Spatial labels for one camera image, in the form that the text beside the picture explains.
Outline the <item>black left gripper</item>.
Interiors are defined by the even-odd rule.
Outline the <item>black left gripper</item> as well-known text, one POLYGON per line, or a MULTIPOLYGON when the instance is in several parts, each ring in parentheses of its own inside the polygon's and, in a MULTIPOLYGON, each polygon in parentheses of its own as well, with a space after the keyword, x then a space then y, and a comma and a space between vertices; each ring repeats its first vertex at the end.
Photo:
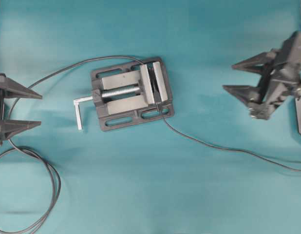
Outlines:
POLYGON ((0 146, 16 134, 41 125, 41 121, 4 120, 5 98, 42 99, 42 95, 0 73, 0 146))

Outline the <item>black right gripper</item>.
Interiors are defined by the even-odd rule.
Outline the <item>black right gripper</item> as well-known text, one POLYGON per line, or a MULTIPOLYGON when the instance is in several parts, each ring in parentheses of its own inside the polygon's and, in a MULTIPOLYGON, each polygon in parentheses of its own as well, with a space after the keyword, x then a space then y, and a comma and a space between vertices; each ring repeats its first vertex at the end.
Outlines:
POLYGON ((262 52, 231 68, 261 74, 257 87, 223 85, 223 88, 248 106, 252 118, 268 120, 288 96, 301 95, 301 32, 294 32, 281 48, 262 52))

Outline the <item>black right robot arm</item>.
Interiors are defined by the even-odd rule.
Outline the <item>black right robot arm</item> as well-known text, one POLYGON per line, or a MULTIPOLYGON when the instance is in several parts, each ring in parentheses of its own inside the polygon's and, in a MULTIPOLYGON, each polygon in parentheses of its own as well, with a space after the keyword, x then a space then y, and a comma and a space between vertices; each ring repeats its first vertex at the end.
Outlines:
POLYGON ((271 49, 232 65, 235 70, 261 76, 257 86, 225 85, 256 119, 270 119, 288 96, 295 98, 298 132, 301 135, 301 32, 294 32, 279 49, 271 49))

